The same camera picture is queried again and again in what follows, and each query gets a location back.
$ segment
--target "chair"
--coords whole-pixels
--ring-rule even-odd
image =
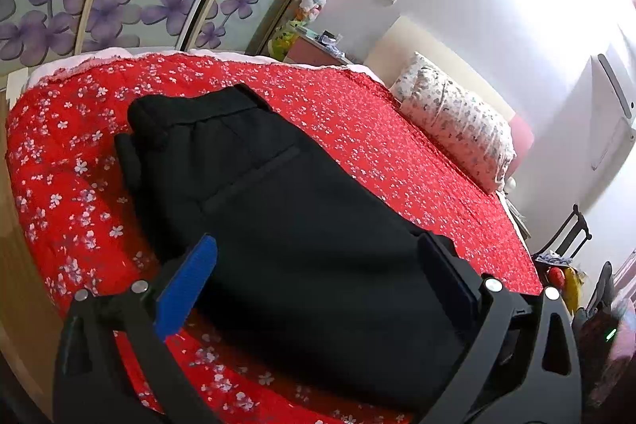
[[[592,234],[589,233],[588,224],[586,223],[585,218],[583,217],[583,214],[581,214],[581,212],[579,211],[579,206],[575,203],[574,206],[572,207],[572,213],[570,214],[568,219],[565,220],[565,223],[563,223],[563,225],[561,225],[561,228],[559,228],[558,232],[554,235],[554,237],[552,237],[552,239],[549,240],[548,244],[546,246],[544,246],[542,249],[540,249],[540,251],[538,251],[536,254],[534,254],[532,256],[533,259],[536,258],[537,256],[539,256],[540,254],[542,254],[543,252],[545,252],[550,246],[552,246],[552,244],[561,235],[561,233],[564,231],[564,229],[567,226],[567,224],[570,222],[570,220],[572,218],[574,218],[574,216],[576,216],[576,223],[574,224],[574,227],[572,227],[571,230],[567,233],[567,236],[565,236],[565,239],[563,240],[563,242],[555,250],[555,253],[557,255],[563,257],[565,252],[567,252],[567,250],[570,248],[570,246],[572,246],[572,243],[574,242],[576,237],[579,235],[579,233],[582,230],[584,230],[585,231],[585,239],[581,242],[581,244],[573,252],[571,257],[574,257],[576,254],[578,254],[579,250],[583,247],[583,245],[586,242],[588,242],[589,240],[592,239]]]

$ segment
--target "floral pillowcase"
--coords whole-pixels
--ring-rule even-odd
[[[400,112],[424,130],[487,193],[503,188],[515,157],[506,120],[437,67],[418,70]]]
[[[402,69],[400,76],[390,88],[393,97],[400,103],[411,95],[413,85],[415,85],[415,81],[417,80],[417,73],[423,67],[429,67],[437,72],[442,72],[432,61],[416,51],[409,64]]]

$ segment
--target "black fabric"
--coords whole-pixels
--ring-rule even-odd
[[[128,120],[116,147],[142,228],[162,262],[215,237],[198,308],[228,339],[341,395],[430,405],[465,344],[419,266],[422,229],[244,85],[146,96]]]

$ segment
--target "red floral bedspread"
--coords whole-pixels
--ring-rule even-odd
[[[152,93],[198,96],[237,82],[262,95],[395,211],[453,239],[478,272],[496,275],[512,290],[540,291],[498,199],[484,194],[403,119],[389,92],[367,76],[152,55],[48,77],[7,118],[6,158],[20,224],[62,314],[82,287],[113,294],[157,271],[114,151],[113,135],[128,130],[130,102]],[[123,335],[118,344],[142,403],[157,408]],[[408,418],[285,379],[234,350],[197,315],[167,344],[227,423],[379,424]]]

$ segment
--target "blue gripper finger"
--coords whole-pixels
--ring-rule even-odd
[[[155,333],[163,341],[182,328],[216,265],[216,241],[205,235],[190,251],[155,304]]]

